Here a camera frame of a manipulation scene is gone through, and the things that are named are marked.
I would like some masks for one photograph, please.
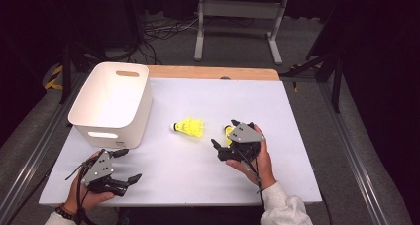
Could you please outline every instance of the person's right hand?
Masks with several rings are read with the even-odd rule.
[[[254,129],[263,135],[262,130],[254,124]],[[272,186],[276,183],[274,178],[274,174],[272,173],[272,165],[271,165],[271,157],[269,156],[269,152],[266,148],[266,141],[260,142],[260,153],[257,155],[256,160],[257,164],[259,165],[259,177],[262,180],[262,190]],[[254,169],[257,169],[256,160],[253,160],[251,164],[253,165]],[[231,166],[234,169],[242,172],[252,183],[257,184],[256,177],[248,171],[244,165],[236,160],[226,160],[226,164]]]

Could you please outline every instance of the white sleeve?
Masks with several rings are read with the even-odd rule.
[[[75,224],[76,223],[74,221],[65,219],[56,212],[53,212],[50,215],[49,220],[47,220],[46,222],[46,225],[75,225]]]
[[[265,213],[262,225],[312,224],[305,204],[297,196],[288,196],[277,182],[262,192]]]

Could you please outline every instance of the background table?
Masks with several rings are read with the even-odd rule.
[[[259,204],[257,188],[220,162],[210,142],[213,138],[225,143],[223,128],[231,119],[253,121],[263,129],[275,177],[287,193],[296,194],[305,202],[321,201],[287,95],[274,70],[191,66],[150,66],[150,70],[154,102],[144,137],[138,147],[113,159],[113,178],[125,180],[137,173],[143,176],[124,197],[107,201],[104,206]],[[263,80],[235,80],[246,75]],[[192,78],[220,76],[233,80]],[[169,130],[171,123],[188,116],[204,120],[201,139]],[[71,183],[64,179],[99,149],[88,145],[73,128],[40,204],[63,202]]]

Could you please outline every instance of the person's left hand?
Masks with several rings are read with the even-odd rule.
[[[95,157],[98,154],[99,152],[96,152],[90,158]],[[79,177],[80,177],[80,171],[77,177],[74,179],[73,183],[71,184],[67,201],[63,205],[66,210],[74,214],[77,213],[77,184],[78,184]],[[80,185],[80,201],[83,200],[83,197],[86,194],[86,191],[87,191],[86,186],[84,184],[81,184]],[[96,205],[98,205],[99,203],[105,202],[107,200],[114,198],[114,196],[115,195],[112,192],[93,193],[89,191],[87,192],[86,197],[84,198],[83,208],[85,210],[90,210],[94,208]]]

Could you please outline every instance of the human hand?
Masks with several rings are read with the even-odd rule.
[[[254,124],[254,129],[263,135],[262,130],[256,124]],[[271,157],[269,156],[269,152],[267,150],[266,141],[260,142],[260,152],[251,162],[255,169],[257,169],[256,161],[259,165],[259,177],[262,181],[262,190],[264,190],[276,183],[274,174],[272,173]],[[256,176],[248,171],[240,162],[228,159],[226,160],[226,164],[242,172],[252,183],[257,184]]]
[[[93,154],[90,158],[98,156],[99,152]],[[77,177],[74,179],[73,183],[71,184],[70,192],[68,194],[67,201],[64,203],[64,208],[69,212],[76,214],[77,213],[77,184],[79,182],[80,171]],[[80,201],[83,201],[83,197],[87,192],[87,188],[84,184],[80,185]],[[83,201],[83,208],[85,210],[90,210],[94,208],[101,202],[105,202],[114,198],[114,193],[112,192],[103,192],[103,193],[93,193],[87,192],[86,197]]]

